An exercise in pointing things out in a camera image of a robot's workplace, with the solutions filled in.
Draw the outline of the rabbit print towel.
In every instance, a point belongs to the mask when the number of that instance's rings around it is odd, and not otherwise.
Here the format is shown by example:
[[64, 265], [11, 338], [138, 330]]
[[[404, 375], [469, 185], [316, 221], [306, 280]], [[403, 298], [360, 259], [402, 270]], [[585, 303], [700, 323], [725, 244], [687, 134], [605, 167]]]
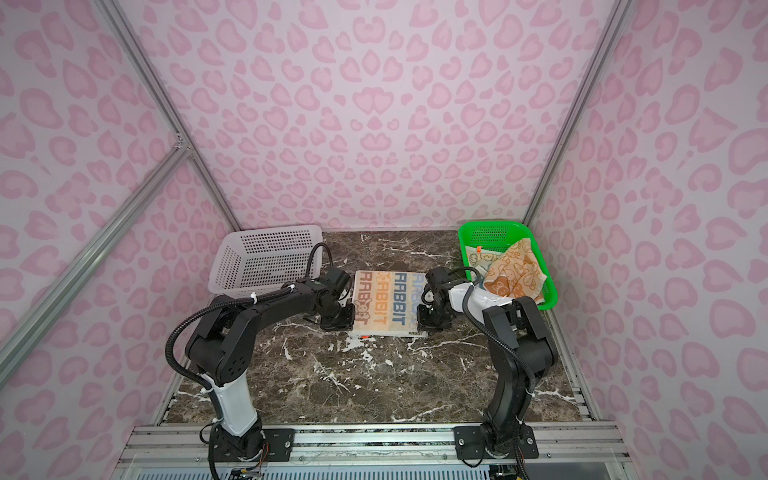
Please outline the rabbit print towel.
[[424, 273], [358, 270], [352, 301], [353, 333], [358, 336], [425, 337], [418, 330], [417, 307], [426, 284]]

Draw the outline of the white perforated plastic basket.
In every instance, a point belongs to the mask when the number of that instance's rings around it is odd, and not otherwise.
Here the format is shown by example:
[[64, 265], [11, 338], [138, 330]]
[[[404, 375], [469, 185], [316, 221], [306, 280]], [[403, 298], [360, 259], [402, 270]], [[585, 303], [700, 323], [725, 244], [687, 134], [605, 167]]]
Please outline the white perforated plastic basket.
[[232, 298], [268, 293], [320, 273], [323, 241], [316, 225], [245, 230], [221, 242], [210, 271], [208, 290]]

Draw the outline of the green plastic basket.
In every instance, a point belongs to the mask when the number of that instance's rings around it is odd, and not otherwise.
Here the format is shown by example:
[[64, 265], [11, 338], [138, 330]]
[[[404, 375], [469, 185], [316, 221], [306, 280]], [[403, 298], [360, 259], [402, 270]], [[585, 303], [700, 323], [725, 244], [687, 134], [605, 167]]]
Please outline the green plastic basket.
[[484, 220], [468, 222], [462, 225], [458, 231], [462, 260], [466, 266], [469, 266], [467, 255], [465, 254], [466, 246], [481, 246], [488, 250], [504, 252], [511, 245], [523, 238], [529, 238], [531, 240], [532, 248], [539, 265], [543, 272], [548, 276], [543, 289], [544, 302], [536, 304], [542, 311], [550, 310], [558, 301], [558, 293], [533, 233], [528, 227], [515, 221]]

